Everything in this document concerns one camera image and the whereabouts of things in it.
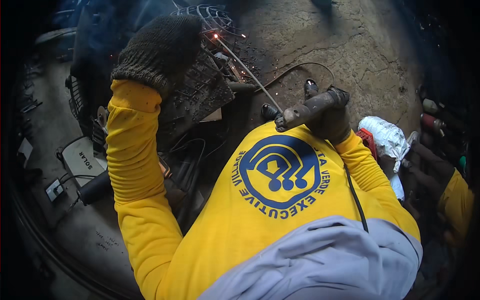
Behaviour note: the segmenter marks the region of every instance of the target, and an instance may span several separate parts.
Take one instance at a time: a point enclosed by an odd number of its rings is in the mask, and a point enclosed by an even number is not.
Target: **cracked concrete floor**
[[[362,117],[374,115],[400,127],[405,135],[420,125],[416,100],[417,64],[413,42],[403,29],[395,0],[339,0],[330,10],[311,0],[263,0],[252,4],[239,27],[249,34],[252,48],[266,49],[257,56],[266,83],[287,68],[305,61],[326,64],[336,85],[351,94],[348,110],[357,129]],[[303,99],[303,82],[315,79],[320,89],[332,84],[330,73],[318,65],[294,69],[269,88],[283,108]],[[248,130],[262,121],[259,107],[266,95],[254,97]]]

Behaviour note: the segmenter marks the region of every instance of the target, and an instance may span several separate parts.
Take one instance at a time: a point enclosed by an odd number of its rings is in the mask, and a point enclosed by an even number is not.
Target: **welder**
[[[401,299],[422,259],[401,206],[345,105],[240,143],[182,236],[156,152],[161,107],[200,50],[200,19],[157,17],[119,56],[108,105],[108,171],[135,279],[146,299]],[[332,89],[330,96],[340,89]],[[313,80],[308,101],[325,96]]]

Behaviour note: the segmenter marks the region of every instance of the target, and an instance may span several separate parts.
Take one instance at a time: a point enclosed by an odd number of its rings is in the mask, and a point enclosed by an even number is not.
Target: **foot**
[[[267,103],[262,105],[260,112],[265,119],[265,122],[274,121],[277,116],[281,116],[280,112],[275,106]]]
[[[312,98],[318,94],[318,86],[317,83],[309,78],[303,84],[303,91],[305,93],[305,100]]]
[[[404,168],[410,168],[411,166],[412,166],[411,161],[406,160],[406,159],[402,159],[402,167],[404,167]]]
[[[412,133],[407,138],[407,143],[412,147],[420,138],[420,134],[418,131],[412,131]]]

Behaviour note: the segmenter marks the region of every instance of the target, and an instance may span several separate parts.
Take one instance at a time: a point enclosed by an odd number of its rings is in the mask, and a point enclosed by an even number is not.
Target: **yellow sleeve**
[[[363,145],[362,139],[352,130],[348,138],[336,145],[335,149],[359,187],[375,198],[400,228],[420,241],[417,222],[397,200],[390,181],[373,158],[370,149]]]
[[[155,299],[182,240],[156,153],[161,97],[126,80],[114,80],[111,89],[107,160],[115,210],[140,291]]]
[[[462,175],[455,169],[445,192],[438,202],[438,210],[445,214],[455,230],[458,244],[465,238],[472,217],[473,192],[468,188]]]

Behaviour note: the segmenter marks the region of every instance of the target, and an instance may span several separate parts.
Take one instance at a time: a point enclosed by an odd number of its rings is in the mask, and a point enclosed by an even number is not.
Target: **knitted glove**
[[[122,50],[111,79],[140,82],[165,99],[195,62],[201,30],[202,21],[196,16],[156,17]]]
[[[321,116],[305,124],[312,134],[338,145],[350,135],[350,116],[347,108],[328,108]]]

